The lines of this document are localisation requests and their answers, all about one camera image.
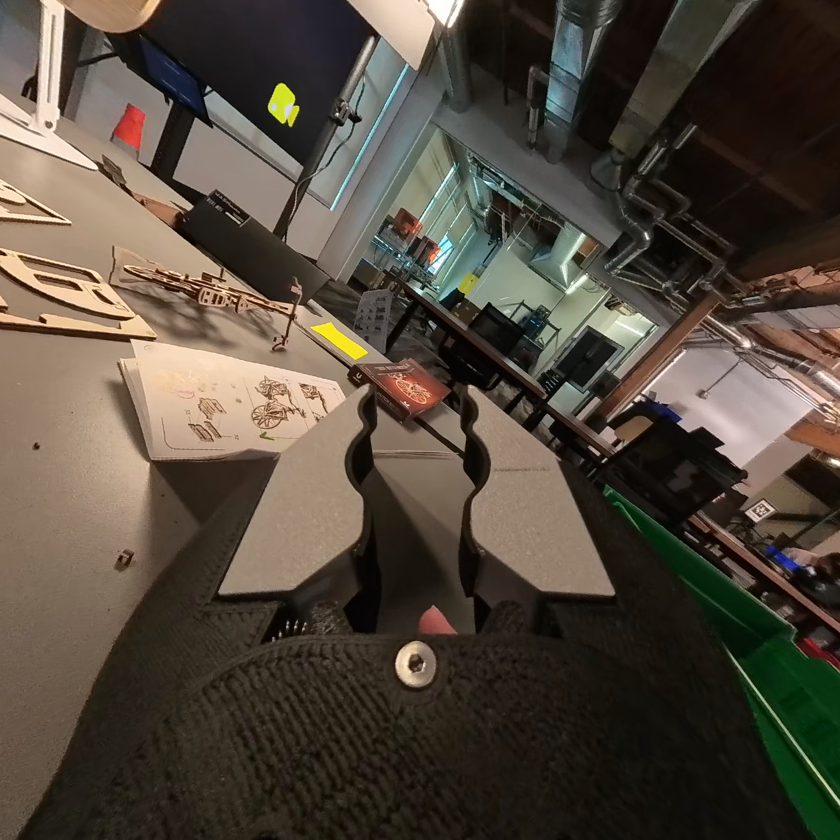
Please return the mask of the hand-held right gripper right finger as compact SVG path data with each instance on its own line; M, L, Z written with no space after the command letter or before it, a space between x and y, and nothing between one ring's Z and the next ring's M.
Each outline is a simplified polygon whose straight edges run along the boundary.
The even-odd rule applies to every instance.
M459 390L463 467L472 489L459 579L476 632L512 603L538 627L556 603L611 604L614 585L559 460L472 385Z

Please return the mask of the printed parts leaflet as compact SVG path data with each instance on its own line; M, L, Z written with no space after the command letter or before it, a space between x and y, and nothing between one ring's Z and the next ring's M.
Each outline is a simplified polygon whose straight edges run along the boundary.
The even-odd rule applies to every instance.
M382 355L390 332L392 303L390 288L368 290L360 296L353 321L355 334Z

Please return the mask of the wooden bicycle model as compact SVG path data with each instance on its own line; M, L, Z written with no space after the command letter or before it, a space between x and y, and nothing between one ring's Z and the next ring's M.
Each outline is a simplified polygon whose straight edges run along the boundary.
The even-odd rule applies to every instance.
M270 348L274 353L286 351L303 298L302 285L295 276L291 279L290 302L274 301L253 291L231 287L221 276L205 271L200 276L192 276L168 269L117 245L112 247L108 282L111 287L169 305L185 299L200 311L233 312L240 318L249 312L264 312L270 319L278 316L286 324L271 336Z

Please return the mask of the black equipment cart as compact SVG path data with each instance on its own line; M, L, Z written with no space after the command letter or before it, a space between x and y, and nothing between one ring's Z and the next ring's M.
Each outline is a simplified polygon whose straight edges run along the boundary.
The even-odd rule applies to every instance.
M685 429L652 402L630 406L610 427L623 446L601 482L662 524L684 522L749 475L721 452L719 438L704 427Z

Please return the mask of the long dark table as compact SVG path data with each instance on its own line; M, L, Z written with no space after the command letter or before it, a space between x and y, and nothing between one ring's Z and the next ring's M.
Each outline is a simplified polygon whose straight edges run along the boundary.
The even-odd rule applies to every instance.
M558 436L558 439L563 441L565 446L585 445L598 452L603 458L609 458L615 454L615 448L607 443L601 435L586 426L581 420L574 416L563 414L553 408L550 405L550 399L546 392L530 374L518 368L508 357L494 349L474 330L469 329L469 327L457 320L449 311L443 309L432 299L425 297L420 291L411 287L405 280L397 277L392 272L387 272L386 277L389 283L395 284L395 287L403 292L408 299L404 314L398 319L393 330L388 334L385 343L385 347L388 350L403 334L417 309L421 309L433 324L445 331L448 337L465 340L477 351L480 357L489 363L504 382L507 382L516 389L516 396L503 409L505 413L511 414L523 398L526 396L529 398L533 410L523 425L526 430L529 432L533 431L541 424L544 417L550 417L555 423L559 423L564 428L564 431Z

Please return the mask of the small bicycle picture box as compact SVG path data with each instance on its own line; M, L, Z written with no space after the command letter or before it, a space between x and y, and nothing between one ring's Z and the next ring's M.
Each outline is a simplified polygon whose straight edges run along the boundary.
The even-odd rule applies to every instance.
M349 381L370 384L380 407L400 424L407 424L444 402L450 389L413 359L386 363L357 363Z

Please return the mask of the yellow sticky note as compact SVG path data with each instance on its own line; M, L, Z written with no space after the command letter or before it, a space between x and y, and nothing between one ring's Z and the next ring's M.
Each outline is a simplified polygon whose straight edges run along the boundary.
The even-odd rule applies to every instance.
M369 354L364 346L351 339L332 322L314 325L310 327L310 331L336 350L347 355L352 361L358 361Z

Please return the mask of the black office chair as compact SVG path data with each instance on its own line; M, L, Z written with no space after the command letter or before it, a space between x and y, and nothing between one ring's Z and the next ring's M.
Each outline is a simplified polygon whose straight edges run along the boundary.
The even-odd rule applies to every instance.
M468 326L503 358L507 358L523 336L523 328L488 302ZM473 385L483 392L501 381L497 369L466 339L446 339L438 352L452 382Z

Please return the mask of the brown workbench table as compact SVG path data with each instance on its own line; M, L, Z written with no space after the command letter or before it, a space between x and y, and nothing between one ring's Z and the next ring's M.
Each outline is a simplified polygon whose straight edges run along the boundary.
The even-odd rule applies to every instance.
M797 604L805 618L794 622L794 626L803 634L814 631L816 627L824 627L836 637L839 636L838 621L816 604L811 597L798 590L786 576L775 570L756 550L745 545L702 513L691 516L686 521L686 525L696 534L702 534L702 539L706 543L717 546L726 557L750 574L757 585L762 585L767 591L783 595Z

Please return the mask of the black cardboard box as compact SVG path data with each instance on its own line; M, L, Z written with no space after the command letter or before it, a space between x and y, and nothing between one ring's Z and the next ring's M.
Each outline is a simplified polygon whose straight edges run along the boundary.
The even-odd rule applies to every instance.
M307 257L213 191L175 221L175 230L210 259L267 299L292 302L296 280L308 302L329 277Z

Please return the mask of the black tripod pole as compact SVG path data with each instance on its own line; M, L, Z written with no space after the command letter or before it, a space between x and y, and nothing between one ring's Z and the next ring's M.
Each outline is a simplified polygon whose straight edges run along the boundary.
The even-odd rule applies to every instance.
M351 123L348 137L336 147L339 149L353 135L355 126L362 121L362 117L359 114L359 106L365 90L365 72L380 39L381 37L379 35L371 35L365 40L347 80L344 82L339 95L332 102L328 118L322 126L309 157L301 168L301 172L291 189L291 193L274 227L274 235L283 242L287 242L291 221L296 215L302 198L306 195L311 182L333 160L333 157L330 157L327 163L323 163L324 156L328 152L336 132L345 126L347 122Z

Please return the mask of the white stand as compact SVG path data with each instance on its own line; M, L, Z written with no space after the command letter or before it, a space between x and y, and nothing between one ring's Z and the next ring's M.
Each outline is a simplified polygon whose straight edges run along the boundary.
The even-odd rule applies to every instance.
M60 72L65 8L42 1L38 47L37 96L31 115L1 97L1 136L17 144L94 172L97 165L56 133L60 119Z

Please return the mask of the tan rounded board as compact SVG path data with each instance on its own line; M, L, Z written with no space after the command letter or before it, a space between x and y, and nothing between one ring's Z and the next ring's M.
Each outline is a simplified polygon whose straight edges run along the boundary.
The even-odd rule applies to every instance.
M82 23L105 33L125 34L143 27L161 1L61 1Z

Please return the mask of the thin wooden frame sheet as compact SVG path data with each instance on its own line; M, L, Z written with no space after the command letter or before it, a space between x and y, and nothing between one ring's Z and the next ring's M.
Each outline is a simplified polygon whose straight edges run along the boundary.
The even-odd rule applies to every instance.
M71 221L46 204L1 179L1 221L71 226Z

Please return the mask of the silver ventilation duct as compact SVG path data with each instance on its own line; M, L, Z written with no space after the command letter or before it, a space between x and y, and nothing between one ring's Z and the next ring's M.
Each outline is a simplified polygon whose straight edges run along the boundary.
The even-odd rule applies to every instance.
M558 1L548 70L528 71L527 146L561 162L580 121L581 97L623 1Z

